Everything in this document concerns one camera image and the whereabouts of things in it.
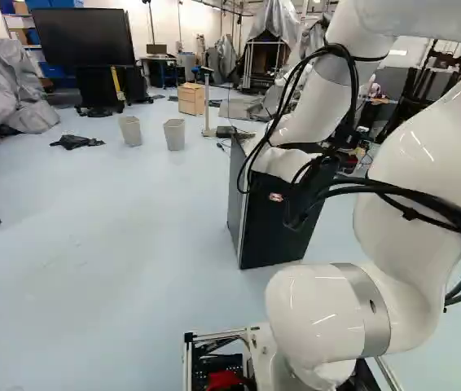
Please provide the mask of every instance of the small sticker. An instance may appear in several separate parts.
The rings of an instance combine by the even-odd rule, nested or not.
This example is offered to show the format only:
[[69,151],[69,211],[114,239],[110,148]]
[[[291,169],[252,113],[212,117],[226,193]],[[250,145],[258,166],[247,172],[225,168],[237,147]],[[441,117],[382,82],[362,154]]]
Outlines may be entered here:
[[270,193],[269,200],[274,202],[283,202],[283,196],[279,193]]

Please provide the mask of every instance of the wastebasket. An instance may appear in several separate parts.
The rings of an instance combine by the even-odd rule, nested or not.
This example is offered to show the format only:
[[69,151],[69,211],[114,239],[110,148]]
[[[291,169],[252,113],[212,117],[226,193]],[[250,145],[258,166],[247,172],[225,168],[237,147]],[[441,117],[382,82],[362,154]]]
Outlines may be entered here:
[[118,124],[124,136],[124,141],[131,147],[142,145],[142,133],[140,132],[140,120],[136,116],[121,116]]
[[170,151],[181,151],[185,147],[185,120],[168,120],[164,123],[164,133]]

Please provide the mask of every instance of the light gray floor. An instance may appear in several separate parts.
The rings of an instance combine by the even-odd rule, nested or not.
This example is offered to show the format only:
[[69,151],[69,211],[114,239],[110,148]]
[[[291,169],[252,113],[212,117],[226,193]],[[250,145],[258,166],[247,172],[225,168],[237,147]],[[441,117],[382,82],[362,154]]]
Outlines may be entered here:
[[[212,126],[228,124],[210,111]],[[116,116],[59,114],[45,134],[0,145],[0,391],[179,391],[182,334],[264,321],[263,290],[281,266],[238,270],[229,156],[200,136],[203,117],[166,99],[127,108],[144,137],[129,148]],[[165,148],[161,126],[174,117],[187,121],[184,152]],[[63,133],[107,145],[48,146]],[[327,202],[304,262],[366,259],[353,201]],[[460,390],[461,306],[426,345],[389,362],[405,389]]]

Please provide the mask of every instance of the black monitor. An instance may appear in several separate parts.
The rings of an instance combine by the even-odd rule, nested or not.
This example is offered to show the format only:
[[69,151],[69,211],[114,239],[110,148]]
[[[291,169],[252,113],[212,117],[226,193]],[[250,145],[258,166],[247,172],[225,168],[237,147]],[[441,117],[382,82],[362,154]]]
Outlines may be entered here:
[[48,64],[69,67],[134,66],[127,14],[112,8],[40,8],[31,11]]

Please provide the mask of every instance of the wooden cabinet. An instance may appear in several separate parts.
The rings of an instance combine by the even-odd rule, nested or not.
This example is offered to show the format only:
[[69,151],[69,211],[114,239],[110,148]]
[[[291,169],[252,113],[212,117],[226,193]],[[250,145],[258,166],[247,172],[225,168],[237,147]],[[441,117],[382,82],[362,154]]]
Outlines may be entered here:
[[184,83],[178,87],[178,110],[196,116],[205,110],[204,86]]

